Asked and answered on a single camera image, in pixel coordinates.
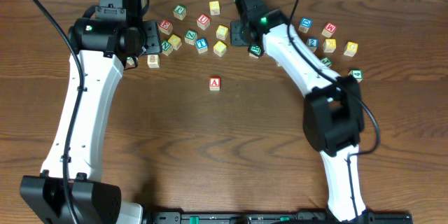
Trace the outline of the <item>blue 2 block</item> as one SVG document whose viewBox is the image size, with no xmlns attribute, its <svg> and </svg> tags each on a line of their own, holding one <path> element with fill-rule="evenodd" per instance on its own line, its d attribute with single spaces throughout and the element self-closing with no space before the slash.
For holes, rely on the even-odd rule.
<svg viewBox="0 0 448 224">
<path fill-rule="evenodd" d="M 313 53 L 315 53 L 319 46 L 319 40 L 317 38 L 308 38 L 306 45 Z"/>
</svg>

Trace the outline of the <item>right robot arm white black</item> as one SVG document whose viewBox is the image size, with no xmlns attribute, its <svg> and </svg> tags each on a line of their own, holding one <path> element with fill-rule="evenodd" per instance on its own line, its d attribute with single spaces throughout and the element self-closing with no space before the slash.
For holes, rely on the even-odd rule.
<svg viewBox="0 0 448 224">
<path fill-rule="evenodd" d="M 302 127 L 322 157 L 328 210 L 340 222 L 359 219 L 366 210 L 358 177 L 360 133 L 372 113 L 361 98 L 358 81 L 342 77 L 308 49 L 280 10 L 241 10 L 241 37 L 276 60 L 304 97 Z"/>
</svg>

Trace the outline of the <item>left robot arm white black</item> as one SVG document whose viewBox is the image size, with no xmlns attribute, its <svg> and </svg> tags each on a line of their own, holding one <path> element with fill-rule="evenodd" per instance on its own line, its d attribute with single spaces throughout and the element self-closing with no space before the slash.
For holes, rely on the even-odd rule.
<svg viewBox="0 0 448 224">
<path fill-rule="evenodd" d="M 57 134 L 40 174 L 22 178 L 20 196 L 43 223 L 141 223 L 144 208 L 102 182 L 102 151 L 127 59 L 162 51 L 157 23 L 82 17 L 69 40 L 74 54 Z"/>
</svg>

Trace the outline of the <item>red A block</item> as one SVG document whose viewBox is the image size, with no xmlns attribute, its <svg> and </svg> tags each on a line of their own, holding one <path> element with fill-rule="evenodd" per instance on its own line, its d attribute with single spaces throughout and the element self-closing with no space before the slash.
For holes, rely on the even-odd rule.
<svg viewBox="0 0 448 224">
<path fill-rule="evenodd" d="M 209 89 L 210 91 L 219 91 L 221 89 L 221 79 L 219 77 L 210 77 Z"/>
</svg>

